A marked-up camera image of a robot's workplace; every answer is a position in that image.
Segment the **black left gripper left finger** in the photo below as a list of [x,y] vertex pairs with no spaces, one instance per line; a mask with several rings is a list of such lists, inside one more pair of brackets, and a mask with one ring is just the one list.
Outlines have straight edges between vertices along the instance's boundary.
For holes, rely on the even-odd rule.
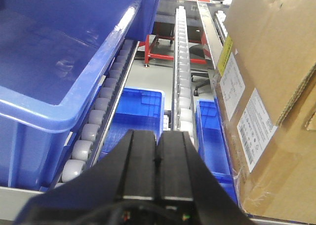
[[156,140],[151,131],[129,130],[91,168],[28,200],[16,225],[65,225],[119,203],[153,200]]

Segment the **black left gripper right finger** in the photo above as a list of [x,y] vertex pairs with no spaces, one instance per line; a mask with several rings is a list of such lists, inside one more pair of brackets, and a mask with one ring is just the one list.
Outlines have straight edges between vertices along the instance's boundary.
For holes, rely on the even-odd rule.
[[172,207],[180,225],[252,225],[209,171],[187,132],[168,131],[157,154],[159,198]]

